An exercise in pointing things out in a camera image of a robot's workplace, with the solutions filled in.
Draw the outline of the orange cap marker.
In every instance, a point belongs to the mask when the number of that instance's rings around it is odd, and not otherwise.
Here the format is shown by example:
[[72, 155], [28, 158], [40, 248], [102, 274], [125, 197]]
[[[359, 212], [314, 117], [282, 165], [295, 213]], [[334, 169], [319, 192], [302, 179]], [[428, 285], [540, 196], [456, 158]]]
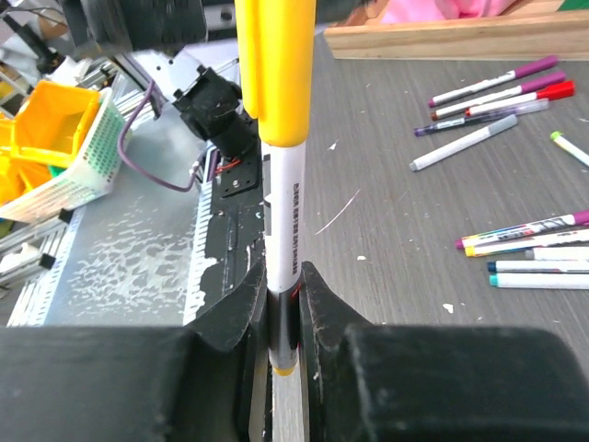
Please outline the orange cap marker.
[[238, 1], [237, 41], [243, 104], [261, 141], [269, 352], [287, 376], [297, 362], [300, 230], [316, 4]]

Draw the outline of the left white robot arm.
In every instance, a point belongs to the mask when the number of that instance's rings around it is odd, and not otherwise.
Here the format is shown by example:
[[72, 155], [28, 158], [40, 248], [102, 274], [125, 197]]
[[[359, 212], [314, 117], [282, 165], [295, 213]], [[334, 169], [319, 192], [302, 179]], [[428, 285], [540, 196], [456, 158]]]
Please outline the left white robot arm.
[[[194, 43], [237, 35], [231, 1], [61, 1], [77, 53], [115, 56], [154, 50], [170, 57]], [[241, 88], [199, 65], [194, 82], [174, 92], [174, 107], [191, 131], [212, 141], [228, 158], [244, 156], [257, 143], [239, 117]]]

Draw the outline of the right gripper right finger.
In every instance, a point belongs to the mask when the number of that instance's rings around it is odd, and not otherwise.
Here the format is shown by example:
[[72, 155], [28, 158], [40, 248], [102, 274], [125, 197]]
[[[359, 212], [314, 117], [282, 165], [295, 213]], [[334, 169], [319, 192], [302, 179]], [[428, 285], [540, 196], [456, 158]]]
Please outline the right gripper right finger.
[[308, 441], [584, 441], [588, 380], [534, 328], [374, 324], [305, 262], [300, 376]]

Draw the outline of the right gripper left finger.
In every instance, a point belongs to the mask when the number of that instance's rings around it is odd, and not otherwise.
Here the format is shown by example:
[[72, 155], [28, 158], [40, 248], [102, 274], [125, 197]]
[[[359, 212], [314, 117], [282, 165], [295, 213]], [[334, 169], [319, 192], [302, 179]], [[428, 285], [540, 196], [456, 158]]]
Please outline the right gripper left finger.
[[264, 441], [266, 278], [180, 327], [1, 331], [5, 441]]

